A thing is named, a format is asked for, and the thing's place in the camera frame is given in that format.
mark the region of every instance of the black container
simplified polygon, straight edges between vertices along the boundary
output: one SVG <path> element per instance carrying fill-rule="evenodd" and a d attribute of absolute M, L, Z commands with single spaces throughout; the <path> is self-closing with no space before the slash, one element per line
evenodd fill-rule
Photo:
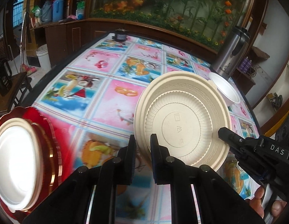
<path fill-rule="evenodd" d="M 10 80 L 4 64 L 0 62 L 0 94 L 5 96 L 12 87 L 12 81 Z"/>
<path fill-rule="evenodd" d="M 113 37 L 113 40 L 115 40 L 116 42 L 125 42 L 126 41 L 128 30 L 116 29 L 114 31 L 114 33 L 115 33 L 115 36 Z"/>

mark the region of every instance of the fruit print tablecloth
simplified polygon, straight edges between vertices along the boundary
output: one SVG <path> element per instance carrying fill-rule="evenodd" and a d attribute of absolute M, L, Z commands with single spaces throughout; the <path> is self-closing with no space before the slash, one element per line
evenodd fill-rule
<path fill-rule="evenodd" d="M 176 70 L 209 80 L 208 67 L 181 50 L 131 36 L 118 43 L 109 34 L 85 50 L 33 104 L 53 124 L 62 151 L 63 180 L 81 165 L 103 164 L 127 145 L 137 101 L 152 80 Z M 233 81 L 229 82 L 238 91 Z M 242 137 L 259 136 L 242 97 L 229 111 L 234 132 Z M 218 173 L 243 198 L 253 196 L 256 185 L 232 154 Z M 155 185 L 152 172 L 139 155 L 133 184 L 118 187 L 116 221 L 171 223 L 170 186 Z"/>

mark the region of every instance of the white bowl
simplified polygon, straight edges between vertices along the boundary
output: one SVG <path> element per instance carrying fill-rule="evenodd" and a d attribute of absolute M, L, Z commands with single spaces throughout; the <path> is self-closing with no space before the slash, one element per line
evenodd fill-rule
<path fill-rule="evenodd" d="M 0 126 L 0 198 L 12 210 L 31 208 L 43 178 L 42 150 L 31 125 L 20 118 Z"/>
<path fill-rule="evenodd" d="M 209 78 L 216 85 L 227 106 L 240 103 L 240 97 L 227 80 L 216 73 L 210 72 Z"/>
<path fill-rule="evenodd" d="M 134 115 L 139 152 L 152 167 L 150 136 L 187 165 L 207 164 L 217 171 L 229 146 L 218 138 L 231 128 L 228 108 L 220 93 L 204 78 L 186 71 L 168 72 L 141 94 Z"/>

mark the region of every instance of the wooden table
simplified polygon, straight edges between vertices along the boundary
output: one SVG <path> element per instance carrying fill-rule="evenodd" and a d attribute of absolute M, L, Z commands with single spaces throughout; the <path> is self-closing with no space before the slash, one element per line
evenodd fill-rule
<path fill-rule="evenodd" d="M 32 87 L 27 78 L 27 72 L 20 72 L 17 75 L 12 76 L 12 88 L 5 96 L 0 94 L 0 116 L 9 113 L 13 104 L 17 106 L 22 102 L 24 95 L 27 90 L 31 91 Z M 21 91 L 20 99 L 17 98 L 18 92 Z"/>

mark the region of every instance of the metal bolt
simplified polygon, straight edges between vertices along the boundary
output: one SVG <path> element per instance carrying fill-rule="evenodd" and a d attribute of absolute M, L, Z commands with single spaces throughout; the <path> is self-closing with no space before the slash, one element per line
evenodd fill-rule
<path fill-rule="evenodd" d="M 119 163 L 119 162 L 121 162 L 121 158 L 120 157 L 115 157 L 112 161 L 114 163 Z"/>
<path fill-rule="evenodd" d="M 77 169 L 78 173 L 84 173 L 87 170 L 88 170 L 87 166 L 81 166 Z"/>
<path fill-rule="evenodd" d="M 167 162 L 174 162 L 174 161 L 175 161 L 175 158 L 174 158 L 173 156 L 168 156 L 168 157 L 165 158 L 165 160 L 166 160 Z"/>
<path fill-rule="evenodd" d="M 209 172 L 211 168 L 208 165 L 202 165 L 200 166 L 201 170 L 204 172 Z"/>

